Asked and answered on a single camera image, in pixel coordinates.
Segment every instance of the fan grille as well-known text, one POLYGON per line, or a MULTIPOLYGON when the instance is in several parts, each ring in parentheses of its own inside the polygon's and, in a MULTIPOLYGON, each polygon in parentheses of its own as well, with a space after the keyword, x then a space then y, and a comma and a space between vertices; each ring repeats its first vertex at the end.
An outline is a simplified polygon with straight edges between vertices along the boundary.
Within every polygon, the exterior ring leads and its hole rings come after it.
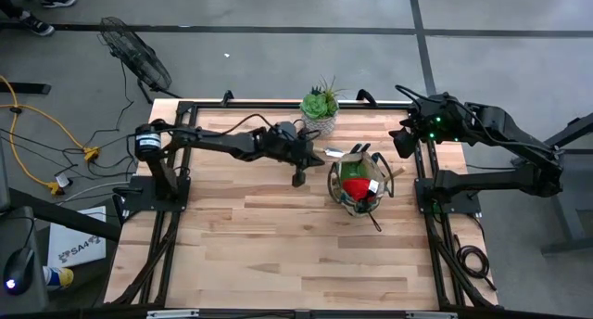
POLYGON ((153 90, 166 91, 171 84, 167 69, 155 51, 118 18, 101 19, 101 36, 117 57, 133 74, 153 90))

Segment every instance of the white plant pot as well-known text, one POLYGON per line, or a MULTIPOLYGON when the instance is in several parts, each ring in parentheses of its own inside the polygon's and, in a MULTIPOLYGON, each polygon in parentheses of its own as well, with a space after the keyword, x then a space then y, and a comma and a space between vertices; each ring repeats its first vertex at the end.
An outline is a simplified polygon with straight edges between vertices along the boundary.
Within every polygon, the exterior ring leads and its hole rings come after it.
POLYGON ((319 130, 321 133, 319 137, 325 137, 332 133, 335 128, 335 121, 337 119, 337 112, 334 114, 333 117, 322 119, 322 120, 313 120, 309 116, 303 113, 301 120, 305 123, 305 127, 308 131, 319 130))

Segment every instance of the wooden tabletop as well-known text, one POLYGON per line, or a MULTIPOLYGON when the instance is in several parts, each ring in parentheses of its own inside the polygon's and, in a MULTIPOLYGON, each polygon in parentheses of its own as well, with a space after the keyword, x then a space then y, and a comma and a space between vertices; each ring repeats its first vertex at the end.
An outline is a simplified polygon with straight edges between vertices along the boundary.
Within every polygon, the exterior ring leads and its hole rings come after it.
MULTIPOLYGON (((150 120, 173 123, 177 102, 157 99, 150 120)), ((255 112, 271 123, 300 118, 296 109, 201 109, 197 122, 224 131, 255 112)), ((190 202, 177 236, 167 307, 437 309, 426 228, 412 190, 414 158, 401 159, 387 134, 404 116, 397 110, 342 110, 333 134, 315 143, 345 151, 371 143, 370 152, 381 152, 392 169, 406 167, 396 178, 396 196, 384 198, 374 214, 382 233, 369 218, 350 217, 331 200, 326 186, 331 162, 307 169, 307 182, 293 188, 294 167, 287 164, 193 150, 190 202)), ((238 130, 263 125, 251 119, 238 130)), ((461 144, 440 145, 437 154, 442 169, 466 171, 461 144)), ((430 176, 430 166, 424 167, 430 176)), ((138 172, 149 174, 145 165, 138 172)), ((117 298, 144 265, 155 215, 141 212, 123 225, 105 301, 117 298)), ((450 219, 463 245, 486 250, 473 220, 450 219)), ((453 300, 450 274, 443 270, 453 300)), ((497 302, 485 281, 473 282, 497 302)), ((151 297, 157 289, 158 278, 151 297)))

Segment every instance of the red object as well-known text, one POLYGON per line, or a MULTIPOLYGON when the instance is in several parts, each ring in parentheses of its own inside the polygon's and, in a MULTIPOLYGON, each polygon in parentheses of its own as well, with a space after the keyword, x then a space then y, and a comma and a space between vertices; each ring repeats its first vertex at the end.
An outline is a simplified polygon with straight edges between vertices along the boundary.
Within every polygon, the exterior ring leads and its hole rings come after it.
POLYGON ((354 198, 356 201, 360 201, 367 197, 369 193, 369 184, 371 180, 365 178, 350 178, 342 182, 342 188, 354 198))

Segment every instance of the concrete floor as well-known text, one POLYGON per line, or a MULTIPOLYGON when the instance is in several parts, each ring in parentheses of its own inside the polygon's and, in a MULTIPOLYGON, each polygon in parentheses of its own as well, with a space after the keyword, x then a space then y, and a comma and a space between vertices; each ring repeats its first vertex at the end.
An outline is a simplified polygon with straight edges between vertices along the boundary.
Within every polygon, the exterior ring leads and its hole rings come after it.
MULTIPOLYGON (((419 0, 425 28, 478 30, 585 30, 593 28, 590 0, 419 0)), ((410 0, 80 0, 76 7, 33 10, 54 23, 97 23, 116 16, 130 24, 203 26, 289 26, 413 28, 410 0)), ((81 141, 98 128, 111 128, 126 101, 119 62, 96 38, 97 32, 56 32, 38 38, 21 31, 0 32, 0 74, 11 81, 51 83, 49 96, 20 96, 20 102, 60 119, 81 141)), ((402 99, 401 83, 424 90, 414 35, 141 33, 168 68, 171 91, 186 97, 302 97, 322 75, 337 77, 346 97, 359 88, 377 99, 402 99)), ((524 130, 545 139, 593 109, 591 38, 427 37, 435 86, 462 101, 506 109, 524 130)), ((131 132, 150 112, 128 72, 128 96, 135 100, 120 133, 131 132)), ((9 102, 8 95, 2 96, 9 102)), ((0 112, 0 127, 11 114, 0 112)), ((54 125, 25 112, 18 134, 55 147, 72 143, 54 125)), ((59 153, 47 157, 66 161, 59 153)), ((11 186, 52 200, 32 183, 4 146, 11 186)), ((103 164, 123 157, 123 144, 106 148, 103 164)), ((22 151, 32 172, 45 180, 59 167, 22 151)), ((500 148, 467 147, 469 163, 507 166, 500 148)), ((111 172, 122 172, 122 166, 111 172)), ((97 183, 76 179, 69 193, 97 183)), ((551 258, 539 249, 561 240, 549 199, 505 191, 480 194, 488 257, 500 304, 513 310, 590 316, 593 313, 593 251, 551 258)), ((69 206, 83 209, 101 198, 69 206)), ((101 283, 91 284, 89 299, 101 283)))

